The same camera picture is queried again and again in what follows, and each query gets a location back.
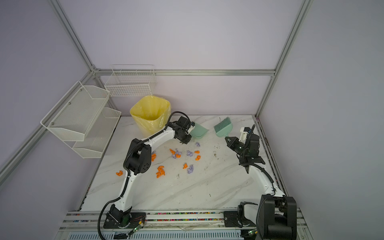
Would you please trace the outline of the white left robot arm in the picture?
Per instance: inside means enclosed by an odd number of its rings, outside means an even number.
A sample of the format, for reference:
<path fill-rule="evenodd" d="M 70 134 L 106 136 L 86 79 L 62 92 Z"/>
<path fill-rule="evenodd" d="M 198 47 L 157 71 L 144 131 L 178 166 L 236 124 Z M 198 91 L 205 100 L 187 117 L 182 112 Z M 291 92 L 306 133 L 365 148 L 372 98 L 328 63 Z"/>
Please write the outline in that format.
<path fill-rule="evenodd" d="M 142 174 L 151 167 L 152 152 L 172 139 L 179 140 L 182 144 L 188 144 L 192 138 L 191 132 L 196 126 L 186 114 L 180 111 L 175 113 L 182 115 L 177 121 L 172 122 L 168 119 L 165 127 L 150 137 L 132 140 L 123 163 L 126 176 L 120 194 L 116 199 L 108 201 L 102 208 L 98 228 L 101 227 L 102 216 L 108 206 L 110 209 L 106 213 L 104 229 L 125 229 L 146 217 L 146 214 L 141 214 L 141 218 L 133 217 L 131 211 L 137 183 Z"/>

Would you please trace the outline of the yellow lined trash bin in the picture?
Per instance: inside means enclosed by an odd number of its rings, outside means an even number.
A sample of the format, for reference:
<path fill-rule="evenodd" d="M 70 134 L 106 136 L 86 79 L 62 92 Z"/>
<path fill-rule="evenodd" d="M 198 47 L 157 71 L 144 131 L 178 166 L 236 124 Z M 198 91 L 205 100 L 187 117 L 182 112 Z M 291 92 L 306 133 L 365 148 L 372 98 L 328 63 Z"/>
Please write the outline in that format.
<path fill-rule="evenodd" d="M 130 109 L 130 114 L 143 137 L 150 137 L 165 127 L 171 108 L 171 103 L 164 98 L 145 96 Z"/>

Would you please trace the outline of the green plastic dustpan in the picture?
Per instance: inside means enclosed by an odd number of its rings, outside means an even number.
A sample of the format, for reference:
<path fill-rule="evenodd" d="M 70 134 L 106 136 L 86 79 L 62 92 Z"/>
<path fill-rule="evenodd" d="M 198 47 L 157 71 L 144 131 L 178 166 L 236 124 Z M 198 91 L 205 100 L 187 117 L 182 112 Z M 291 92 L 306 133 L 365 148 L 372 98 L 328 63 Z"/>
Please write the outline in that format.
<path fill-rule="evenodd" d="M 190 132 L 190 135 L 194 139 L 201 139 L 202 137 L 204 137 L 206 135 L 207 132 L 208 132 L 208 129 L 195 123 L 194 129 Z"/>

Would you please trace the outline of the white mesh wall shelf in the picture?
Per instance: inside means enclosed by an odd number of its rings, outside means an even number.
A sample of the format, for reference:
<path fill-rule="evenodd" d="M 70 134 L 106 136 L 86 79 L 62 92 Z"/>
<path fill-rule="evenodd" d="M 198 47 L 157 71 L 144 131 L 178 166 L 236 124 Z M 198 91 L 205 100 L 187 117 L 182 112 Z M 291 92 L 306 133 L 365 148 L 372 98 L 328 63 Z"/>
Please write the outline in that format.
<path fill-rule="evenodd" d="M 83 159 L 100 159 L 121 118 L 109 107 L 110 92 L 76 82 L 41 125 Z"/>

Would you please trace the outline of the green hand brush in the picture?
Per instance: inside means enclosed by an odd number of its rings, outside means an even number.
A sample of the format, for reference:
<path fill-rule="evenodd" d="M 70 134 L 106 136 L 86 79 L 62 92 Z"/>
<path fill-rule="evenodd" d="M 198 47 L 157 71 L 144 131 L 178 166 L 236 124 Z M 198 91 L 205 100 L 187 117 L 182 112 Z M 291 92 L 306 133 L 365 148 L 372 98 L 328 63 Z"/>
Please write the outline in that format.
<path fill-rule="evenodd" d="M 233 124 L 229 117 L 226 117 L 214 126 L 216 136 L 219 138 L 228 137 L 232 129 Z"/>

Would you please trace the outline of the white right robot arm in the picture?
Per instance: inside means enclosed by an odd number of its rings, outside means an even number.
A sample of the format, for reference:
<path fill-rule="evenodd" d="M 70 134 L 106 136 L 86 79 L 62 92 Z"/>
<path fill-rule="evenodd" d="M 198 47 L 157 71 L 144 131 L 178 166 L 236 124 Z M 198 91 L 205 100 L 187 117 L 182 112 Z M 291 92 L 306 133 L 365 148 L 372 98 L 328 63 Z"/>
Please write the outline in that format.
<path fill-rule="evenodd" d="M 236 153 L 239 165 L 257 183 L 259 203 L 242 201 L 237 211 L 225 211 L 226 227 L 255 227 L 246 237 L 259 240 L 295 240 L 297 238 L 297 202 L 280 190 L 259 155 L 260 137 L 242 132 L 240 138 L 226 137 L 227 146 Z"/>

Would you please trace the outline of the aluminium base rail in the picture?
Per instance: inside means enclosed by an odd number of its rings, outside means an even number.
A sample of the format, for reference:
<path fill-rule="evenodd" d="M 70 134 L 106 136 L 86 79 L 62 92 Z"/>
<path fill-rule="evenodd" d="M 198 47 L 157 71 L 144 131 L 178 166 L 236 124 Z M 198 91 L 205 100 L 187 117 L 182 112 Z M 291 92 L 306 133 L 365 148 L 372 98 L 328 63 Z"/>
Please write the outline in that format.
<path fill-rule="evenodd" d="M 57 240 L 98 240 L 101 228 L 106 240 L 243 240 L 259 239 L 254 224 L 238 227 L 236 218 L 225 217 L 224 210 L 147 211 L 142 228 L 103 229 L 106 217 L 99 212 L 68 212 Z"/>

